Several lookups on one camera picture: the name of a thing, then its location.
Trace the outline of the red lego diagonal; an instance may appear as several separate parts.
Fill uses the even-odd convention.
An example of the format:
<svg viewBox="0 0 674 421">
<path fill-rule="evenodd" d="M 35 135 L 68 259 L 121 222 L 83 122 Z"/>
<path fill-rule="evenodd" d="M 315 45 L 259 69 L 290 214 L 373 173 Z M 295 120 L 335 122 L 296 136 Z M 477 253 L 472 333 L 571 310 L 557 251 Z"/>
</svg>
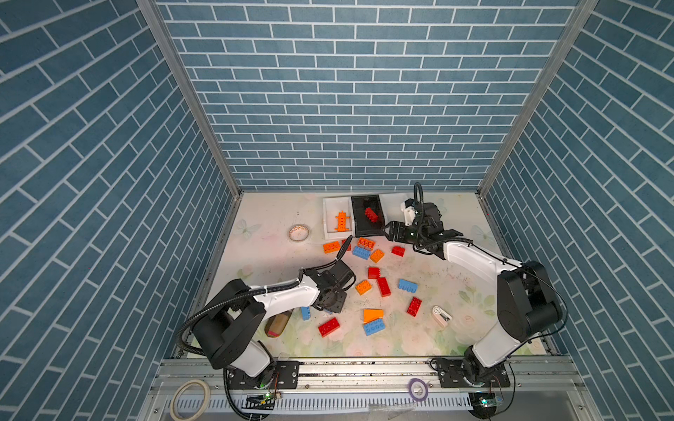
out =
<svg viewBox="0 0 674 421">
<path fill-rule="evenodd" d="M 370 223 L 372 224 L 377 224 L 377 222 L 379 221 L 378 214 L 370 207 L 365 209 L 364 215 L 368 219 L 368 221 L 370 221 Z"/>
</svg>

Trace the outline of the blue lego bottom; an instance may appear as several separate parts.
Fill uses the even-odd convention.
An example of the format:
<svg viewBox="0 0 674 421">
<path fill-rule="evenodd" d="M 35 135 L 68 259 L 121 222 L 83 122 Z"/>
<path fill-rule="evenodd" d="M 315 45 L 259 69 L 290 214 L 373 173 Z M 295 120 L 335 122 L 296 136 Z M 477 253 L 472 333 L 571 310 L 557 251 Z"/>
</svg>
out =
<svg viewBox="0 0 674 421">
<path fill-rule="evenodd" d="M 368 337 L 373 334 L 380 333 L 384 331 L 384 329 L 384 319 L 375 319 L 363 325 L 363 330 Z"/>
</svg>

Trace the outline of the orange lego figure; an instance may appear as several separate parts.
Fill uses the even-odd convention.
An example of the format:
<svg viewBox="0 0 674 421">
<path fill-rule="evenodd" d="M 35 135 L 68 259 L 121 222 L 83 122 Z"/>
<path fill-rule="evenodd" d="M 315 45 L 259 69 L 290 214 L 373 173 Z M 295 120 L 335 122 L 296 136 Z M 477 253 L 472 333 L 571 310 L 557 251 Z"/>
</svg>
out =
<svg viewBox="0 0 674 421">
<path fill-rule="evenodd" d="M 352 227 L 351 227 L 351 217 L 345 210 L 340 210 L 336 217 L 336 228 L 335 231 L 337 233 L 346 233 L 350 232 Z"/>
</svg>

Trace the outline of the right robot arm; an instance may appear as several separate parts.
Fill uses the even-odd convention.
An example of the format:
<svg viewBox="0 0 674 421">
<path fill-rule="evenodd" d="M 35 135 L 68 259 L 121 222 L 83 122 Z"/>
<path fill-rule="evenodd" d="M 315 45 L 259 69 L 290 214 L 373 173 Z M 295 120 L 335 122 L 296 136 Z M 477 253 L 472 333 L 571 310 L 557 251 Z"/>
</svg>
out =
<svg viewBox="0 0 674 421">
<path fill-rule="evenodd" d="M 468 383 L 491 380 L 516 350 L 563 319 L 563 305 L 541 263 L 509 260 L 477 246 L 459 231 L 446 230 L 433 203 L 407 199 L 401 210 L 405 220 L 384 227 L 388 240 L 467 268 L 496 289 L 497 322 L 464 353 L 462 371 Z"/>
</svg>

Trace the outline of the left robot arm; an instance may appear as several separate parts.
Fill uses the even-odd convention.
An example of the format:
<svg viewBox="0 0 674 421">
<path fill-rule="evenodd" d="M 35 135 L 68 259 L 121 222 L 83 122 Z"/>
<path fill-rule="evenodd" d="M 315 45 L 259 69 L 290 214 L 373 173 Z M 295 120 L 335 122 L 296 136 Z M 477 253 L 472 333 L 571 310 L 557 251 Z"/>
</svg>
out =
<svg viewBox="0 0 674 421">
<path fill-rule="evenodd" d="M 355 281 L 341 260 L 302 268 L 295 279 L 267 286 L 232 280 L 185 322 L 177 341 L 185 351 L 205 356 L 214 369 L 235 368 L 258 377 L 274 366 L 270 353 L 254 341 L 263 322 L 300 307 L 338 314 Z"/>
</svg>

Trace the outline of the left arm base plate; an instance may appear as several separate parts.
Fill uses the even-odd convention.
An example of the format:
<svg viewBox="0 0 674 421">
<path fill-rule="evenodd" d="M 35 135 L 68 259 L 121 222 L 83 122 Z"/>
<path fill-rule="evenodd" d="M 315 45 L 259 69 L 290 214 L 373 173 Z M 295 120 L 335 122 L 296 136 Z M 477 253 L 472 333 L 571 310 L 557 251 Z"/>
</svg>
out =
<svg viewBox="0 0 674 421">
<path fill-rule="evenodd" d="M 225 375 L 229 389 L 296 389 L 300 364 L 298 361 L 275 361 L 258 376 L 247 375 L 243 370 L 232 368 Z"/>
</svg>

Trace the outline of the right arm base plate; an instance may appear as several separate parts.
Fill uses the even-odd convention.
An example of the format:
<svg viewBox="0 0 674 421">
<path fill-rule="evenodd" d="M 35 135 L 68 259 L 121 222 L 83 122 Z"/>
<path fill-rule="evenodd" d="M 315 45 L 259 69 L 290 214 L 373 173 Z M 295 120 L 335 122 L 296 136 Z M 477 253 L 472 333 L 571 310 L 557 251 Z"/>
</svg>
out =
<svg viewBox="0 0 674 421">
<path fill-rule="evenodd" d="M 503 363 L 492 368 L 483 367 L 478 361 L 465 358 L 432 358 L 428 365 L 438 375 L 444 389 L 502 388 L 511 386 Z"/>
</svg>

